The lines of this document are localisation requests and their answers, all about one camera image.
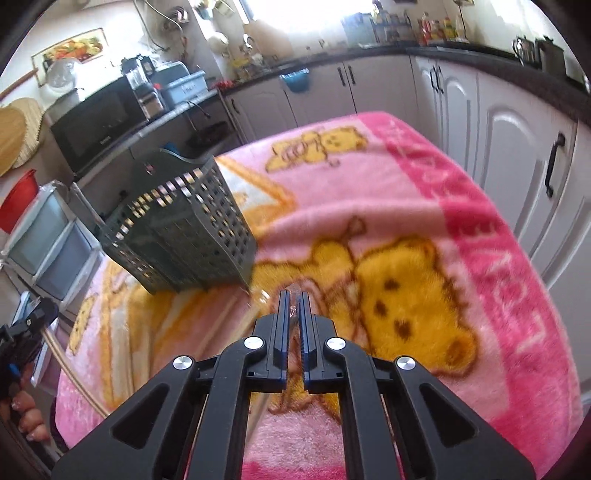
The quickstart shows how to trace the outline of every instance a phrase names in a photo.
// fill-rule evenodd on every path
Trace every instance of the hand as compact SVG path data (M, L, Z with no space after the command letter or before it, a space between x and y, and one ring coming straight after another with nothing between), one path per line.
M0 401L0 417L2 420L10 420L10 409L19 412L21 421L18 424L18 430L21 433L27 434L27 440L30 442L35 440L36 442L43 442L49 440L49 431L41 411L35 408L35 400L27 392L24 391L25 386L31 380L33 375L33 364L29 364L25 367L21 378L21 391L17 393L14 398L6 398Z

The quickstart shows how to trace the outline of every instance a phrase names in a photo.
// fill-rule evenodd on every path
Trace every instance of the kitchen cabinet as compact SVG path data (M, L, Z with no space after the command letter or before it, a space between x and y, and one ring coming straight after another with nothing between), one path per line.
M296 118L279 78L231 93L226 102L246 142L254 142L297 127Z
M560 200L576 125L539 98L490 75L479 74L479 91L474 179L531 256ZM544 179L560 134L564 146L556 148L550 197Z
M421 57L413 57L411 63L417 89L418 130L433 145L441 148L443 117L441 114L440 92L435 80L437 62Z
M311 68L308 75L310 88L306 92L294 93L284 87L298 127L355 114L349 80L341 62Z
M558 308L582 381L591 378L591 129L579 124L570 174L532 257Z
M413 69L406 55L345 62L357 113L384 111L418 128Z
M414 59L413 69L418 130L472 176L478 140L476 70L422 58Z
M476 70L437 62L441 97L441 149L473 176L478 141L478 74Z

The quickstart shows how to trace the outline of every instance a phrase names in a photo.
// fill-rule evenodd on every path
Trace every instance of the fruit picture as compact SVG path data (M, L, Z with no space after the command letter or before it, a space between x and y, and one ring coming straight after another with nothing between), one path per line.
M33 67L38 68L37 83L42 87L46 83L47 70L60 59L78 59L81 63L100 57L107 46L102 28L75 35L56 43L31 57Z

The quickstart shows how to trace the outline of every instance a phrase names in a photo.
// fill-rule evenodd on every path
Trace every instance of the gray basket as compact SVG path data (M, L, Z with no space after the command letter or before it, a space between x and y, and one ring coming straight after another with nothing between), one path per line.
M159 150L141 162L131 201L101 232L103 250L150 293L248 286L256 240L214 158Z

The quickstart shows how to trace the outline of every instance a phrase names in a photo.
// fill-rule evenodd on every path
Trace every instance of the microwave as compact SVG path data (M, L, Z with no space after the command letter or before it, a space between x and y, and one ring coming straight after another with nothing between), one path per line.
M79 179L105 150L146 122L127 78L120 77L72 107L51 133Z

